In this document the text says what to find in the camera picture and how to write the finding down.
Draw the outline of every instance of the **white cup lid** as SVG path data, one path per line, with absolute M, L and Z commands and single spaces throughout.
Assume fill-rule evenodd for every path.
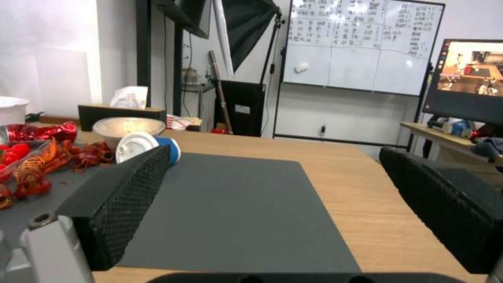
M 117 163 L 122 163 L 158 146 L 159 143 L 149 133 L 132 132 L 125 135 L 117 145 L 115 158 Z

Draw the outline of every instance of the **tissue box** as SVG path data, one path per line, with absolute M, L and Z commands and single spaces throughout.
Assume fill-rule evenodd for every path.
M 150 118 L 166 123 L 166 110 L 161 108 L 116 108 L 103 104 L 86 104 L 78 106 L 80 127 L 83 131 L 93 131 L 93 125 L 101 119 L 111 117 Z

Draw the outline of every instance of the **white bucket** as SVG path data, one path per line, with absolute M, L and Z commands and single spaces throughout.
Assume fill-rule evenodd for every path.
M 29 100 L 0 96 L 0 125 L 24 124 Z

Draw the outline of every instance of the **whiteboard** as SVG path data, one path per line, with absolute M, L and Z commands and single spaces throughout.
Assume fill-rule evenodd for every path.
M 444 7 L 292 0 L 283 82 L 419 96 Z

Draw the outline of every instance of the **computer screen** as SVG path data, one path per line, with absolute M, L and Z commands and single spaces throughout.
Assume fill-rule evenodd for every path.
M 446 39 L 424 112 L 503 124 L 503 40 Z
M 211 0 L 155 0 L 156 7 L 183 29 L 209 38 Z

